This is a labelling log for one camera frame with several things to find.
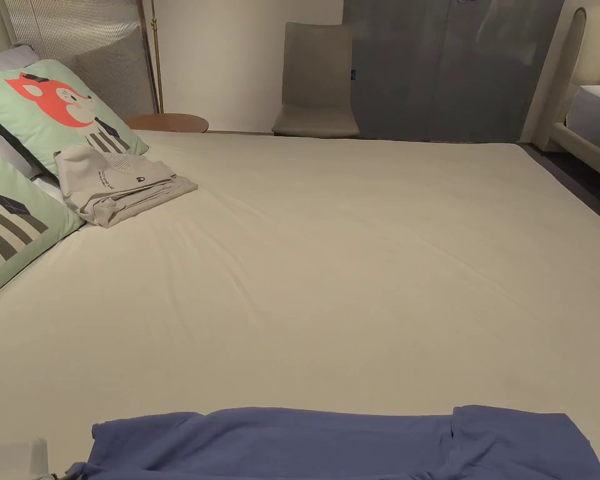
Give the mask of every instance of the fitted sheet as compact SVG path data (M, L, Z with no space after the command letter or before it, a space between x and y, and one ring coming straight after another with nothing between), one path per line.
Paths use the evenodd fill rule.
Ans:
M280 406L565 412L600 457L600 218L515 145L140 132L199 190L0 291L0 443Z
M567 128L600 149L600 85L577 90L567 114Z

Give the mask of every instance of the pillowcase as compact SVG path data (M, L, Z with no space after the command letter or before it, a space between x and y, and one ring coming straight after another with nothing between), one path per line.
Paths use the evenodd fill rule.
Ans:
M21 174L28 179L32 179L33 177L40 175L40 168L27 162L22 155L16 152L16 150L9 144L8 141L5 140L2 135L0 135L0 156L3 160L12 164L16 170L21 172Z
M0 72L0 125L55 176L54 153L88 143L104 153L148 150L129 127L56 60Z
M0 157L0 288L82 223Z
M0 71L11 69L22 69L29 66L40 58L28 45L14 47L5 52L0 52ZM37 166L31 165L25 157L15 151L15 149L0 134L0 155L4 160L11 163L22 175L31 179L40 174Z
M0 52L0 71L24 69L25 66L29 66L39 60L40 57L28 45L13 47L10 50Z
M62 197L62 190L60 190L58 188L58 185L56 185L50 180L50 177L40 175L31 182L44 193L51 196L56 202L60 202L62 205L66 205Z
M76 55L71 68L118 115L131 118L154 111L145 56L142 28L137 27L117 42ZM108 75L97 74L103 70L108 70ZM112 78L129 81L112 82ZM130 90L133 91L133 102L125 101L129 99Z

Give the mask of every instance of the wardrobe door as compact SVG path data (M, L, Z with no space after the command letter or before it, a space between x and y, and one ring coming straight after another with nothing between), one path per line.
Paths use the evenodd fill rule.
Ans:
M452 0L345 0L362 138L425 140Z
M563 3L451 1L430 140L519 140Z

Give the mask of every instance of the gray chair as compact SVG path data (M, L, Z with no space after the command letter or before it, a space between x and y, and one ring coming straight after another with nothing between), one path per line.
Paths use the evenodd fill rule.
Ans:
M351 110L351 31L343 25L286 24L278 135L347 138L360 130Z

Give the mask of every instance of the cartoon character print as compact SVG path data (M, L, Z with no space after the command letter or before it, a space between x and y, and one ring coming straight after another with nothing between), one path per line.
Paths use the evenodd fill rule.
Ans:
M105 153L129 150L118 132L95 115L91 96L83 97L66 83L32 74L21 73L17 79L6 82L59 124L77 129L94 149Z
M48 229L25 204L0 195L0 266Z

